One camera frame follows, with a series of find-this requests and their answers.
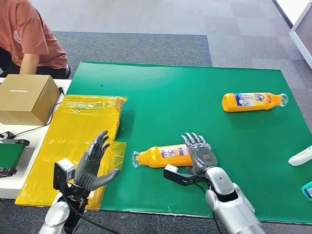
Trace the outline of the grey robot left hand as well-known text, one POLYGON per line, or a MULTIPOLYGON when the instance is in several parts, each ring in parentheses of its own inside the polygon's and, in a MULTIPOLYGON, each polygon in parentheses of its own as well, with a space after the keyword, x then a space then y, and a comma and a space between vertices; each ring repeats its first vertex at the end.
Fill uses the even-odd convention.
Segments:
POLYGON ((108 184, 117 176, 119 172, 118 168, 97 176, 103 154, 110 145, 107 142, 108 138, 107 130, 100 132, 83 153, 75 172, 74 184, 91 192, 108 184))

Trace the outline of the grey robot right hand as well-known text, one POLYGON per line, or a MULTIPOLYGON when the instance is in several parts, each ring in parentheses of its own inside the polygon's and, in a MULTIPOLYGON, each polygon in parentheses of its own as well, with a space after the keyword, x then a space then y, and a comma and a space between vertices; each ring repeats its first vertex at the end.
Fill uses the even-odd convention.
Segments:
POLYGON ((195 175, 202 175, 210 167, 217 166, 216 156, 204 137, 196 133, 181 135, 187 146, 193 163, 190 171, 195 175))

